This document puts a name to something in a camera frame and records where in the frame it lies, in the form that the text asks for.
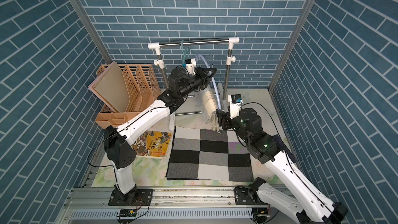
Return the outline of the light blue clothes hanger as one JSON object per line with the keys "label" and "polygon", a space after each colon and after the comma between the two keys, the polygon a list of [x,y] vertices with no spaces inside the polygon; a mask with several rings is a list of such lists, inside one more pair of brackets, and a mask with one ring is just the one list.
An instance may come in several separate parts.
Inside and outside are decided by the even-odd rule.
{"label": "light blue clothes hanger", "polygon": [[[207,60],[204,58],[203,55],[201,55],[201,54],[195,55],[195,60],[202,60],[202,61],[204,62],[204,64],[206,65],[207,68],[211,68],[210,64],[207,62]],[[214,88],[215,94],[216,94],[217,109],[222,110],[222,105],[221,105],[221,100],[220,100],[220,94],[219,94],[219,92],[218,92],[217,84],[216,84],[214,78],[212,78],[211,81],[212,81],[213,88]]]}

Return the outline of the plaid cream blue scarf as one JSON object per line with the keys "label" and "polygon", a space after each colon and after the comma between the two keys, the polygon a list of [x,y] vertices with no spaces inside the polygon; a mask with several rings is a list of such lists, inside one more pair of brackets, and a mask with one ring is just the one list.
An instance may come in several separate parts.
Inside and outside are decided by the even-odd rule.
{"label": "plaid cream blue scarf", "polygon": [[220,133],[220,128],[217,118],[217,106],[214,101],[213,95],[209,88],[199,92],[199,100],[201,103],[201,110],[206,124],[209,124],[210,129]]}

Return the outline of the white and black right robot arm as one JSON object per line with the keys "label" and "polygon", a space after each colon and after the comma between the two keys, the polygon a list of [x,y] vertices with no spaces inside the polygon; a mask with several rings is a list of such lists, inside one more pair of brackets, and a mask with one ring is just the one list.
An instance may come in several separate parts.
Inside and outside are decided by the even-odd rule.
{"label": "white and black right robot arm", "polygon": [[264,179],[257,178],[251,185],[257,198],[276,207],[297,224],[340,224],[348,214],[341,202],[334,202],[318,190],[294,165],[291,152],[277,136],[263,131],[261,117],[252,108],[230,113],[217,111],[223,130],[232,129],[249,153],[270,169],[293,194],[292,197],[274,189]]}

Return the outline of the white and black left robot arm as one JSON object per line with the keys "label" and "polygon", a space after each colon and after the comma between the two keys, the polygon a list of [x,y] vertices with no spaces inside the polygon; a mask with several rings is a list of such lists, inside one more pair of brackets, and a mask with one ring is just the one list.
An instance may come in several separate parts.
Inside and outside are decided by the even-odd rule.
{"label": "white and black left robot arm", "polygon": [[196,67],[191,75],[185,68],[173,69],[168,77],[169,87],[147,109],[116,128],[109,126],[104,130],[104,150],[114,168],[118,193],[128,195],[135,191],[131,167],[137,156],[132,147],[137,139],[151,126],[176,112],[190,93],[205,90],[216,72],[216,68]]}

